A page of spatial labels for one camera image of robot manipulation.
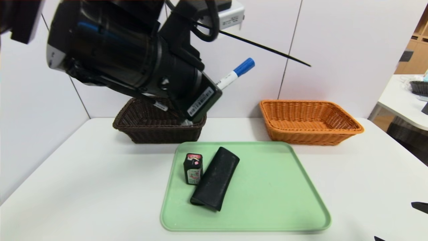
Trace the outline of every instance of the black cable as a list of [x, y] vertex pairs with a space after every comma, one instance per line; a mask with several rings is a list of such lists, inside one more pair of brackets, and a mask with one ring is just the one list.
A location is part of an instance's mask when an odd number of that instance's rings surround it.
[[[197, 25], [199, 25], [199, 26], [201, 26], [201, 27], [205, 27], [205, 28], [211, 29], [211, 27], [209, 27], [209, 26], [207, 26], [207, 25], [205, 25], [205, 24], [201, 24], [201, 23], [198, 23], [198, 22], [194, 22], [194, 24], [197, 24]], [[243, 41], [243, 42], [246, 42], [246, 43], [249, 43], [249, 44], [254, 45], [254, 46], [256, 46], [256, 47], [262, 48], [262, 49], [267, 50], [267, 51], [269, 51], [269, 52], [275, 53], [275, 54], [277, 54], [277, 55], [281, 55], [281, 56], [283, 56], [283, 57], [286, 57], [286, 58], [288, 58], [288, 59], [294, 60], [294, 61], [296, 61], [296, 62], [299, 62], [299, 63], [302, 63], [302, 64], [304, 64], [304, 65], [306, 65], [306, 66], [311, 67], [311, 65], [310, 65], [310, 64], [307, 64], [307, 63], [305, 63], [305, 62], [303, 62], [303, 61], [301, 61], [301, 60], [299, 60], [299, 59], [296, 59], [296, 58], [295, 58], [295, 57], [293, 57], [293, 56], [290, 56], [290, 55], [288, 55], [288, 54], [284, 54], [284, 53], [279, 52], [279, 51], [277, 51], [277, 50], [275, 50], [275, 49], [272, 49], [272, 48], [266, 47], [266, 46], [264, 46], [264, 45], [258, 44], [258, 43], [256, 43], [256, 42], [253, 42], [253, 41], [250, 41], [250, 40], [247, 40], [247, 39], [241, 38], [241, 37], [239, 37], [239, 36], [236, 36], [236, 35], [233, 35], [233, 34], [230, 34], [230, 33], [224, 32], [224, 31], [221, 31], [221, 30], [219, 31], [219, 33], [222, 33], [222, 34], [224, 34], [224, 35], [226, 35], [226, 36], [232, 37], [232, 38], [234, 38], [234, 39], [237, 39], [237, 40], [240, 40], [240, 41]]]
[[201, 32], [196, 26], [192, 28], [192, 32], [202, 41], [212, 42], [217, 38], [218, 33], [220, 31], [220, 20], [218, 18], [218, 8], [217, 8], [217, 4], [213, 0], [205, 0], [205, 2], [208, 6], [208, 13], [211, 18], [212, 27], [209, 28], [210, 34], [207, 35]]
[[[169, 9], [173, 10], [173, 9], [175, 8], [175, 7], [174, 7], [174, 4], [171, 2], [171, 0], [165, 0], [165, 2], [166, 2], [166, 5], [169, 7]], [[212, 29], [211, 27], [209, 27], [209, 26], [207, 26], [207, 25], [205, 25], [205, 24], [198, 23], [198, 22], [194, 22], [194, 24], [197, 24], [197, 25], [199, 25], [199, 26], [201, 26], [201, 27], [204, 27], [204, 28], [208, 28], [208, 29], [210, 29], [210, 30]], [[240, 41], [243, 41], [243, 42], [246, 42], [246, 43], [249, 43], [249, 44], [251, 44], [251, 45], [253, 45], [253, 46], [256, 46], [256, 47], [262, 48], [262, 49], [267, 50], [267, 51], [269, 51], [269, 52], [272, 52], [272, 53], [274, 53], [274, 54], [281, 55], [281, 56], [283, 56], [283, 57], [286, 57], [286, 58], [288, 58], [288, 59], [294, 60], [294, 61], [296, 61], [296, 62], [299, 62], [299, 63], [302, 63], [302, 64], [304, 64], [304, 65], [306, 65], [306, 66], [311, 67], [311, 65], [310, 65], [310, 64], [307, 64], [307, 63], [305, 63], [305, 62], [303, 62], [303, 61], [301, 61], [301, 60], [299, 60], [299, 59], [296, 59], [295, 57], [292, 57], [292, 56], [290, 56], [290, 55], [288, 55], [288, 54], [284, 54], [284, 53], [279, 52], [279, 51], [277, 51], [277, 50], [275, 50], [275, 49], [272, 49], [272, 48], [266, 47], [266, 46], [264, 46], [264, 45], [258, 44], [258, 43], [256, 43], [256, 42], [253, 42], [253, 41], [250, 41], [250, 40], [247, 40], [247, 39], [241, 38], [241, 37], [239, 37], [239, 36], [236, 36], [236, 35], [233, 35], [233, 34], [230, 34], [230, 33], [224, 32], [224, 31], [221, 31], [221, 30], [219, 30], [219, 33], [222, 33], [222, 34], [224, 34], [224, 35], [226, 35], [226, 36], [232, 37], [232, 38], [234, 38], [234, 39], [237, 39], [237, 40], [240, 40]]]

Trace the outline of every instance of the green tray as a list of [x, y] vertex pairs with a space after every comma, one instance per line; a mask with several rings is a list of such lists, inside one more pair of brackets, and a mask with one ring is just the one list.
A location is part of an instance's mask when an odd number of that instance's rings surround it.
[[[187, 153], [203, 156], [204, 171], [219, 147], [240, 158], [220, 212], [190, 204]], [[185, 142], [172, 163], [160, 222], [169, 231], [319, 231], [330, 214], [290, 145], [284, 142]]]

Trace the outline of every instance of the floor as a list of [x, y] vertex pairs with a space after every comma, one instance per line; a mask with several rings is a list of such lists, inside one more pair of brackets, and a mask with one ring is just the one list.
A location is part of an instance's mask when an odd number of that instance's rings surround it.
[[377, 117], [373, 120], [373, 123], [386, 132], [394, 117], [395, 115], [393, 113], [382, 109]]

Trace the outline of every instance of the white wall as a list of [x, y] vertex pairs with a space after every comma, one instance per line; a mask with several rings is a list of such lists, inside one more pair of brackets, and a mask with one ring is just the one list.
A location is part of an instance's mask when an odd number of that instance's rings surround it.
[[48, 68], [47, 40], [42, 18], [29, 45], [1, 36], [0, 203], [89, 119], [68, 76]]
[[281, 99], [333, 101], [368, 117], [413, 33], [426, 0], [304, 0]]
[[[269, 4], [261, 4], [259, 0], [240, 2], [245, 5], [245, 20], [242, 30], [233, 33], [288, 53], [300, 0], [270, 0]], [[59, 0], [50, 0], [45, 4], [43, 14], [48, 25], [58, 3]], [[165, 18], [163, 12], [159, 21], [163, 23]], [[192, 45], [201, 52], [205, 72], [214, 81], [220, 80], [248, 57], [256, 62], [254, 69], [224, 91], [222, 98], [209, 111], [210, 117], [260, 116], [258, 102], [278, 97], [285, 58], [229, 37], [219, 38], [213, 43], [193, 37]], [[115, 117], [129, 99], [105, 87], [86, 86], [77, 80], [74, 82], [91, 117]]]

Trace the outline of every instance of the wooden shelf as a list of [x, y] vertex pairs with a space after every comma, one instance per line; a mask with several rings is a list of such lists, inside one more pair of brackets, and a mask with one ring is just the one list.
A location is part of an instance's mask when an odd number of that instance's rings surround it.
[[399, 62], [395, 74], [423, 74], [428, 69], [428, 5], [407, 45], [413, 50], [409, 62]]

